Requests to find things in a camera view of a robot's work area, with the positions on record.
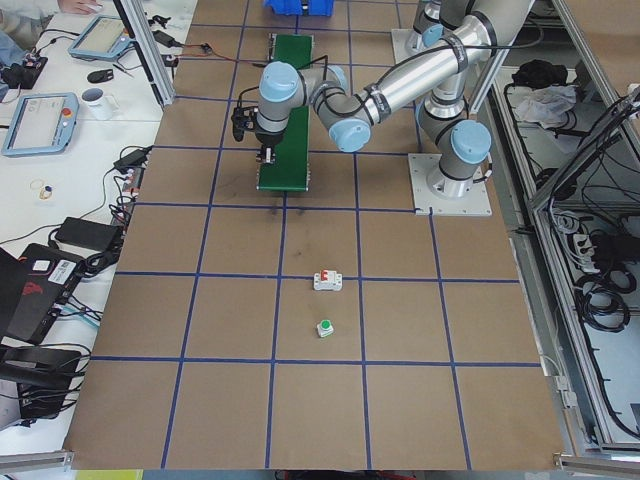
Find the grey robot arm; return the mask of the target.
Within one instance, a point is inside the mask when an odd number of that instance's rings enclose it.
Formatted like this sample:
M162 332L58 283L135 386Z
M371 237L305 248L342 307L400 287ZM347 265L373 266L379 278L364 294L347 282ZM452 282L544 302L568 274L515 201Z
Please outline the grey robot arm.
M421 99L417 122L441 152L427 186L441 198L461 198L491 147L488 129L463 116L468 69L514 47L530 9L528 1L422 1L407 43L409 57L354 95L346 94L337 67L301 70L273 61L262 73L257 106L235 108L234 137L253 132L261 159L271 162L291 111L309 106L341 151L356 152L374 125Z
M419 53L431 47L444 33L440 22L440 0L419 1L413 21L413 31L408 40L411 52Z

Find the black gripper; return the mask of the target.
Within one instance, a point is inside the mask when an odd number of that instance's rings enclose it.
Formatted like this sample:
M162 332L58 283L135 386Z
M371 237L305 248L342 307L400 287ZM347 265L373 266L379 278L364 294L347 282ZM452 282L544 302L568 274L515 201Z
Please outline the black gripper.
M267 163L274 164L276 161L276 154L274 147L280 144L284 139L284 130L276 132L267 131L260 125L255 126L254 135L256 139L262 145L259 152L256 154L256 161L258 163L266 162L266 147L267 148Z

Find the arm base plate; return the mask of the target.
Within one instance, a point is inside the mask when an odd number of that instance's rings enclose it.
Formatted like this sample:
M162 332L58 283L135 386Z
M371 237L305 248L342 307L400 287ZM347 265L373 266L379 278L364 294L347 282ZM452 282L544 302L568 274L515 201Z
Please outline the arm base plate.
M391 41L396 64L425 50L422 35L414 29L392 29Z
M452 180L440 170L440 154L408 155L414 212L421 216L492 215L482 168L466 180Z

